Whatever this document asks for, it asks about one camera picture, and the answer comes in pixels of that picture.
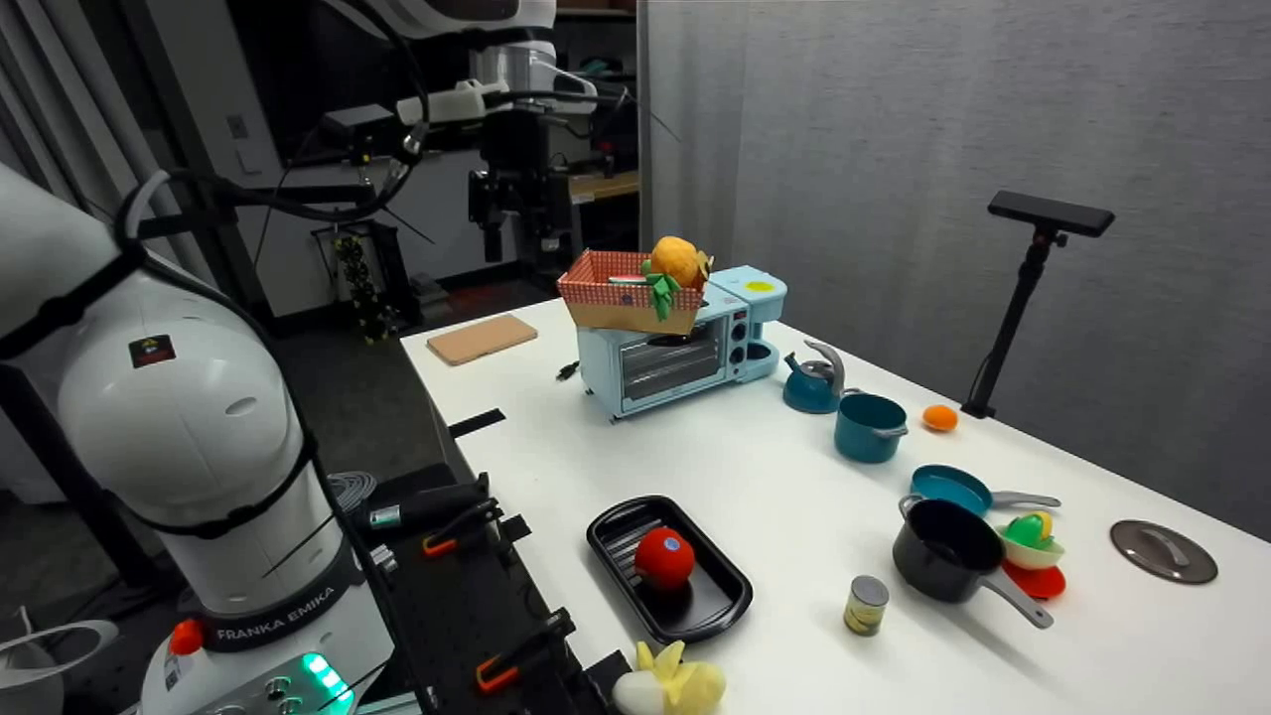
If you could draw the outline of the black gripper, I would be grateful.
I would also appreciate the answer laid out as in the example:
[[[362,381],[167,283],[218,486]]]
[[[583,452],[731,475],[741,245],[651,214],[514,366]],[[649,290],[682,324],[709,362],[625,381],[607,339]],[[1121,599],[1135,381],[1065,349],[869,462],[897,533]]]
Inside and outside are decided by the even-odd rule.
[[[485,166],[471,173],[471,217],[485,234],[485,259],[506,259],[517,239],[522,260],[539,260],[549,239],[571,230],[567,173],[549,158],[539,109],[496,109],[480,124]]]

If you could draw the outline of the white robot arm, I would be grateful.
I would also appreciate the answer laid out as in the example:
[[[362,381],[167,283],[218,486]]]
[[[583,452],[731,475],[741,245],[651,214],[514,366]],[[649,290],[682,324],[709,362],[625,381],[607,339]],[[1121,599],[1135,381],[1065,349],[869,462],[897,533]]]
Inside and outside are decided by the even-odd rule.
[[[0,172],[5,352],[64,352],[55,433],[197,597],[136,715],[371,715],[402,650],[383,550],[337,504],[267,328],[149,245],[167,184],[97,217]]]

